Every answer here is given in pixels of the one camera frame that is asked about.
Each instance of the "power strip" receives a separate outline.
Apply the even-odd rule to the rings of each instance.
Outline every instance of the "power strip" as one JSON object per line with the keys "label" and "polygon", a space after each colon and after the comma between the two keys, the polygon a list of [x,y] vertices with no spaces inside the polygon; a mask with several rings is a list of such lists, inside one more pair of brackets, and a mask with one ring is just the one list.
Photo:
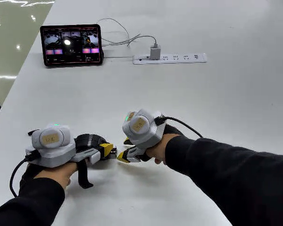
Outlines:
{"label": "power strip", "polygon": [[162,54],[159,60],[150,60],[149,55],[133,57],[134,65],[147,64],[178,64],[178,63],[206,63],[208,61],[205,53],[184,53],[184,54]]}

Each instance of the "tablet screen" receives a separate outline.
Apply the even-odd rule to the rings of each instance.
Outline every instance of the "tablet screen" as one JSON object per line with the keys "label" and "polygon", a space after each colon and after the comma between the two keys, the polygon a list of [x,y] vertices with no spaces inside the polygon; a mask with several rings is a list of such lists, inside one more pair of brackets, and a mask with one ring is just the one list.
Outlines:
{"label": "tablet screen", "polygon": [[97,26],[42,27],[45,64],[100,63],[99,33]]}

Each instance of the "reflective floor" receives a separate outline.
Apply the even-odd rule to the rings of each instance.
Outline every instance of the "reflective floor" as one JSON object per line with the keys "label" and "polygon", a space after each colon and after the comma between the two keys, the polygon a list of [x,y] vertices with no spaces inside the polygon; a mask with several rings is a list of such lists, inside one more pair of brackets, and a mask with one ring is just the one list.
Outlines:
{"label": "reflective floor", "polygon": [[2,105],[54,1],[0,0]]}

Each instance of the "person's right hand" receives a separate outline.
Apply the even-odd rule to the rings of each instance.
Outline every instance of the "person's right hand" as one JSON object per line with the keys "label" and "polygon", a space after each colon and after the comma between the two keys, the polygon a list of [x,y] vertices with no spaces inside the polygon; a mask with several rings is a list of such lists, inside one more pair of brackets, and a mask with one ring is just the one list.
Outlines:
{"label": "person's right hand", "polygon": [[161,141],[155,145],[154,147],[148,148],[146,150],[146,154],[151,157],[151,158],[155,158],[155,163],[156,164],[160,164],[161,162],[163,162],[164,164],[166,164],[166,145],[168,144],[168,142],[174,138],[179,136],[178,134],[164,134],[162,136]]}
{"label": "person's right hand", "polygon": [[76,171],[76,162],[68,162],[55,168],[45,168],[40,173],[38,173],[34,177],[34,179],[49,178],[57,181],[62,186],[62,188],[66,189],[66,187],[70,184],[71,175],[73,175]]}

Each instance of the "yellow label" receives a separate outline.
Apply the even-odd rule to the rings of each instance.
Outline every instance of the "yellow label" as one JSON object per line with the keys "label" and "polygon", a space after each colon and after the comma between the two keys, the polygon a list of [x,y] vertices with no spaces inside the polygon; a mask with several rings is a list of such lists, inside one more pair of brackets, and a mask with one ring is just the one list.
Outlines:
{"label": "yellow label", "polygon": [[136,123],[132,126],[132,129],[134,129],[136,132],[139,132],[145,123],[146,121],[144,119],[139,118],[136,121]]}
{"label": "yellow label", "polygon": [[58,134],[53,133],[53,134],[45,135],[42,137],[42,141],[45,145],[56,143],[59,141]]}
{"label": "yellow label", "polygon": [[128,119],[127,119],[127,121],[130,121],[133,116],[134,116],[134,112],[131,112],[130,115],[129,115],[129,117],[128,117]]}

